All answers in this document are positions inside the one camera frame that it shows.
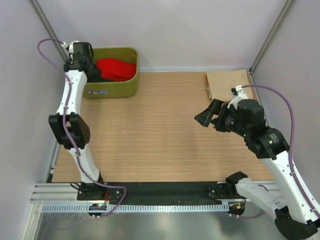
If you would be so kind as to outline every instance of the plastic bin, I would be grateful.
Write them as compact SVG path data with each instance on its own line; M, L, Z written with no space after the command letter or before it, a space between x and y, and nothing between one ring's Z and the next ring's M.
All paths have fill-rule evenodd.
M132 97L138 91L139 85L139 56L131 47L94 48L93 61L114 58L127 63L136 63L136 73L128 81L118 82L88 82L85 84L82 96L84 98L123 98Z

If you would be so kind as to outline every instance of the white wall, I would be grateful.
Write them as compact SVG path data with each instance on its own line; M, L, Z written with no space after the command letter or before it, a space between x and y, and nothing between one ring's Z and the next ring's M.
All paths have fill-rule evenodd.
M63 91L63 77L37 53L47 38L26 0L0 10L0 239L21 240L35 183L47 175L54 135L48 124ZM62 60L51 43L42 49Z
M143 70L249 68L285 0L39 0L58 38L130 46Z
M320 1L297 1L258 65L257 84L276 88L292 103L296 130L293 157L320 202ZM274 94L261 90L269 123L290 136L290 115Z

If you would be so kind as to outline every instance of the wooden tabletop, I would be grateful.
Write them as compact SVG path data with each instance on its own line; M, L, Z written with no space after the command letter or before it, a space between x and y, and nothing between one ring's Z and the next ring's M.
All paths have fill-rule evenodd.
M223 181L242 171L272 180L235 133L194 120L210 104L205 72L141 73L130 98L82 99L93 160L105 182ZM79 182L76 163L60 148L53 182Z

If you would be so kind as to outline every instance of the red object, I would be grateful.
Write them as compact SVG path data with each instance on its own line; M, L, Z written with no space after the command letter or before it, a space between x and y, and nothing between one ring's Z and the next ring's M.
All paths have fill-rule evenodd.
M101 77L115 82L128 81L136 75L137 65L135 63L103 58L96 61L95 64L101 71Z

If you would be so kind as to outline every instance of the label on bin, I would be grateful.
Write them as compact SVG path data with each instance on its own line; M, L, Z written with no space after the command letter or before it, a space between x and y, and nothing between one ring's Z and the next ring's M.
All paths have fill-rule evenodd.
M87 90L88 94L109 94L108 91L93 91L93 90Z

